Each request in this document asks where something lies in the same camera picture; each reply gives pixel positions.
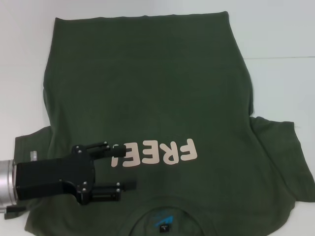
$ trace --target silver cylinder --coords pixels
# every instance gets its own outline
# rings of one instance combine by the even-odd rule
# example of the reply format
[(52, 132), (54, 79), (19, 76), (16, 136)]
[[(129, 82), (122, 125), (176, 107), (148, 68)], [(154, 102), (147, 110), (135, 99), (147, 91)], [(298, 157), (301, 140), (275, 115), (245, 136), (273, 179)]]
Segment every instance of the silver cylinder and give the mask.
[(0, 161), (0, 213), (16, 204), (13, 160)]

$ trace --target white surface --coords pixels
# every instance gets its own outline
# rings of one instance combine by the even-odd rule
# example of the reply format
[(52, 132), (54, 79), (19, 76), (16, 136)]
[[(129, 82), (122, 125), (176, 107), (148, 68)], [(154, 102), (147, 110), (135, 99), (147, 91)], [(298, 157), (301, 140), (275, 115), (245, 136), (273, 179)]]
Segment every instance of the white surface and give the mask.
[[(227, 10), (254, 86), (255, 115), (295, 122), (315, 175), (315, 2), (313, 0), (0, 0), (0, 159), (14, 138), (49, 120), (42, 81), (54, 18), (211, 13)], [(27, 236), (27, 215), (4, 221), (1, 236)], [(315, 204), (297, 203), (273, 236), (314, 236)]]

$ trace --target shirt sleeve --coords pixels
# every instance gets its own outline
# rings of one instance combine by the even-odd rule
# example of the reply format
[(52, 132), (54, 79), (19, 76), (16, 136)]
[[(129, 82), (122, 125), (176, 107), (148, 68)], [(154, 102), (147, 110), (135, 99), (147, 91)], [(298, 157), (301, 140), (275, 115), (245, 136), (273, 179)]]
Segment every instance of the shirt sleeve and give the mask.
[[(14, 162), (15, 164), (31, 161), (31, 151), (37, 151), (37, 159), (47, 158), (48, 149), (52, 137), (51, 127), (45, 127), (33, 134), (17, 137), (15, 139)], [(17, 206), (26, 207), (27, 210), (33, 209), (40, 204), (40, 199), (19, 201)], [(6, 213), (5, 219), (13, 219), (24, 212)]]
[(293, 122), (250, 118), (251, 127), (271, 162), (297, 201), (315, 202), (315, 183)]

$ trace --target green t-shirt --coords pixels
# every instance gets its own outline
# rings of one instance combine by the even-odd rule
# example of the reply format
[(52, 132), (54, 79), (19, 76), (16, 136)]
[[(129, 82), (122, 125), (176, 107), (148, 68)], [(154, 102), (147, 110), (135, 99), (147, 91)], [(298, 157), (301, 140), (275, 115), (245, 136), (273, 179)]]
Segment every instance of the green t-shirt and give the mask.
[(315, 201), (293, 123), (250, 117), (227, 12), (56, 19), (44, 100), (51, 126), (16, 139), (16, 162), (125, 144), (125, 158), (95, 162), (96, 182), (137, 189), (87, 206), (40, 199), (26, 224), (37, 236), (266, 236)]

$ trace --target white table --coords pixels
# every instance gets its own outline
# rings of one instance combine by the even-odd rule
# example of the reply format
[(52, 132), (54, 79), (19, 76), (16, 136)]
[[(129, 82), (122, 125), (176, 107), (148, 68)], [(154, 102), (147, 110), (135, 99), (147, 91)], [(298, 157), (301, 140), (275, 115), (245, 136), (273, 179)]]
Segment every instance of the white table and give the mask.
[[(0, 159), (14, 138), (49, 120), (42, 81), (55, 17), (142, 16), (228, 11), (254, 86), (255, 116), (294, 121), (315, 175), (315, 2), (313, 0), (1, 0)], [(27, 214), (0, 217), (1, 236), (27, 236)], [(314, 236), (315, 204), (297, 203), (273, 236)]]

